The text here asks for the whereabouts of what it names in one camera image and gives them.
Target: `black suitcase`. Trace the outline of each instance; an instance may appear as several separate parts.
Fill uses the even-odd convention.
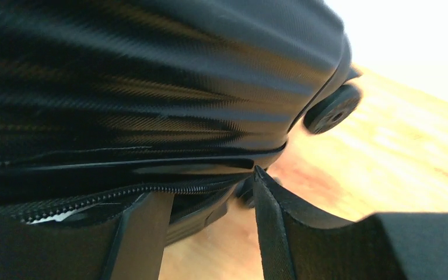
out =
[[[145,246],[201,230],[356,76],[322,1],[0,0],[0,279],[150,279],[116,274],[136,205]]]

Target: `zipper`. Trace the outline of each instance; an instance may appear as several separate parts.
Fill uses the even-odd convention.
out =
[[[149,192],[173,193],[173,194],[209,194],[226,190],[238,182],[248,178],[249,174],[233,175],[232,178],[227,176],[227,180],[219,180],[216,178],[186,181],[180,183],[146,183],[134,184],[115,190],[98,192],[92,195],[82,195],[72,197],[63,204],[56,204],[52,206],[40,207],[40,209],[33,209],[28,211],[20,211],[12,213],[11,217],[20,220],[23,223],[35,224],[40,221],[56,220],[55,217],[64,216],[71,213],[76,213],[84,209],[88,209],[97,204],[107,203],[111,200],[117,200],[130,195],[139,195]]]

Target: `zipper teeth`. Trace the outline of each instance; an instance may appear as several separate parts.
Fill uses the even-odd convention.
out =
[[[245,176],[235,177],[234,179],[220,181],[218,183],[206,183],[206,184],[192,184],[182,187],[181,184],[136,184],[119,188],[117,190],[105,191],[98,194],[89,196],[83,196],[76,200],[67,202],[62,205],[55,205],[52,207],[46,207],[35,211],[27,211],[12,215],[13,218],[20,220],[24,223],[34,222],[40,219],[49,218],[51,216],[60,215],[69,211],[74,211],[89,205],[102,203],[111,199],[121,198],[128,195],[141,194],[141,193],[173,193],[173,194],[207,194],[215,193],[229,188],[230,186],[246,179]]]

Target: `white wall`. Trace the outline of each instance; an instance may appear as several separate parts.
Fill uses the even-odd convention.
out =
[[[355,63],[448,101],[448,1],[325,2],[344,20]]]

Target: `carbon fiber texture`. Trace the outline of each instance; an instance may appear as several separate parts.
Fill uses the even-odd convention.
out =
[[[0,0],[0,167],[275,151],[344,41],[321,1]]]

